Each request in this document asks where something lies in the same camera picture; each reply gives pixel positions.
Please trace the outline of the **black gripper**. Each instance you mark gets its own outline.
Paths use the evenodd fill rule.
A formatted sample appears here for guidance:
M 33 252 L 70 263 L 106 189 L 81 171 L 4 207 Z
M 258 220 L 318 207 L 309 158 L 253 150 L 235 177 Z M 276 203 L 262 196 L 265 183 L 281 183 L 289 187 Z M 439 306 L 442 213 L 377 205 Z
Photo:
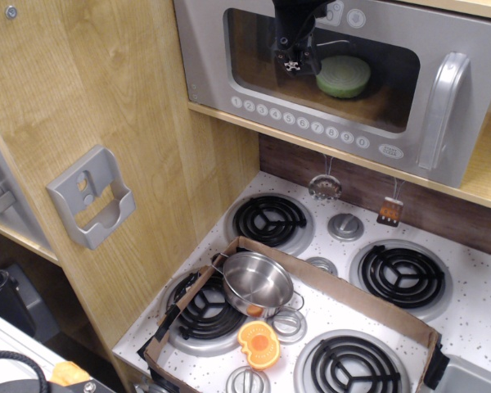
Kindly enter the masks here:
M 327 16 L 335 0 L 273 0 L 275 60 L 291 76 L 318 75 L 322 69 L 311 35 L 316 19 Z

